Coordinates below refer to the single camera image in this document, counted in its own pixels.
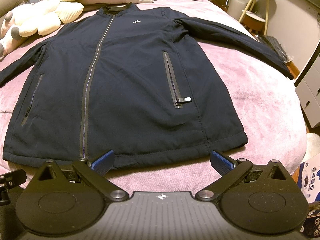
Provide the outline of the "pink grey plush toy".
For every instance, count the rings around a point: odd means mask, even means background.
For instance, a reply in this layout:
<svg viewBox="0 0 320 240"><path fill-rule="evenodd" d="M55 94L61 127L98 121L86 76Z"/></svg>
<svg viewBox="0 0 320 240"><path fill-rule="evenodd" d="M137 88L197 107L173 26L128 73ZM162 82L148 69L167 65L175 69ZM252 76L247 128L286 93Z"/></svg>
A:
<svg viewBox="0 0 320 240"><path fill-rule="evenodd" d="M9 11L1 27L1 57L10 54L27 39L20 35L20 26L15 23L14 11Z"/></svg>

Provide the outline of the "white cylindrical bin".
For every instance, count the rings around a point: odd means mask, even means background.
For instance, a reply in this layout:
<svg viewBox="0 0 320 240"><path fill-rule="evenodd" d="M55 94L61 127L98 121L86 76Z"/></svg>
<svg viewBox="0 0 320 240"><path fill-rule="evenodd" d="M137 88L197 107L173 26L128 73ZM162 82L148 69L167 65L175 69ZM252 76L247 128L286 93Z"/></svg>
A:
<svg viewBox="0 0 320 240"><path fill-rule="evenodd" d="M242 11L245 9L249 0L230 0L227 14L232 18L239 20Z"/></svg>

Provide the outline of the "dark navy zip jacket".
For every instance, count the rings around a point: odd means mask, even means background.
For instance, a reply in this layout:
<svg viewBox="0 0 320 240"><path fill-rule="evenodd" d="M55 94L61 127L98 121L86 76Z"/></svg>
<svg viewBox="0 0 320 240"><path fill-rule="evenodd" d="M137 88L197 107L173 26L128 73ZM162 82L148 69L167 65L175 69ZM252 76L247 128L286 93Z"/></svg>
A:
<svg viewBox="0 0 320 240"><path fill-rule="evenodd" d="M247 144L229 92L198 44L246 51L291 77L266 45L236 29L168 7L102 7L65 25L1 71L29 70L5 136L3 158L39 167L113 150L114 167L198 159Z"/></svg>

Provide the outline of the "blue white cardboard box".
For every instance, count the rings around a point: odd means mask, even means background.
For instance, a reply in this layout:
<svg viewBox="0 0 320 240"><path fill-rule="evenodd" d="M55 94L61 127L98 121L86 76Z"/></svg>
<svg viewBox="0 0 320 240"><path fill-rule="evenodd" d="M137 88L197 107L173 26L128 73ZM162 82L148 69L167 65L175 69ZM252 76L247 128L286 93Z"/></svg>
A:
<svg viewBox="0 0 320 240"><path fill-rule="evenodd" d="M319 154L300 164L297 185L308 203L319 201Z"/></svg>

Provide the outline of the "white drawer cabinet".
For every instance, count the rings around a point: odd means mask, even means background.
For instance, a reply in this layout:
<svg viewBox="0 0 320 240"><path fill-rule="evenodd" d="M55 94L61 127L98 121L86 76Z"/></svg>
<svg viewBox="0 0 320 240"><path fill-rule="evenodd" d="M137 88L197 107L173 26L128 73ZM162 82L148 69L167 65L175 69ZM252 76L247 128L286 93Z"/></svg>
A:
<svg viewBox="0 0 320 240"><path fill-rule="evenodd" d="M310 60L296 78L295 91L300 100L300 106L311 126L319 126L319 44L313 52Z"/></svg>

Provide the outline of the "yellow flower plush pillow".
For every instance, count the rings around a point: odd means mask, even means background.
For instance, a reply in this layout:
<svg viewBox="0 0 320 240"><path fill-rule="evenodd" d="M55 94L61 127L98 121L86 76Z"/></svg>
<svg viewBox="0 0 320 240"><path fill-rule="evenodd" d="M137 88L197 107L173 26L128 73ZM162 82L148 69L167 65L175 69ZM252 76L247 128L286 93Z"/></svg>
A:
<svg viewBox="0 0 320 240"><path fill-rule="evenodd" d="M82 13L84 6L78 0L43 0L34 4L24 4L7 13L5 20L10 24L15 40L38 33L48 35L71 23Z"/></svg>

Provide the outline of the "grey sofa headboard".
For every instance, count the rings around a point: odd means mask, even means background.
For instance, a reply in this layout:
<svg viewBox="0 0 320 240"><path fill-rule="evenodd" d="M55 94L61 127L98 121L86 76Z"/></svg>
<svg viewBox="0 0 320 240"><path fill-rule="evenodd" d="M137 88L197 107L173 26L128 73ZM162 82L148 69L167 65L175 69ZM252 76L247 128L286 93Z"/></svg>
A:
<svg viewBox="0 0 320 240"><path fill-rule="evenodd" d="M23 3L23 0L0 0L0 17Z"/></svg>

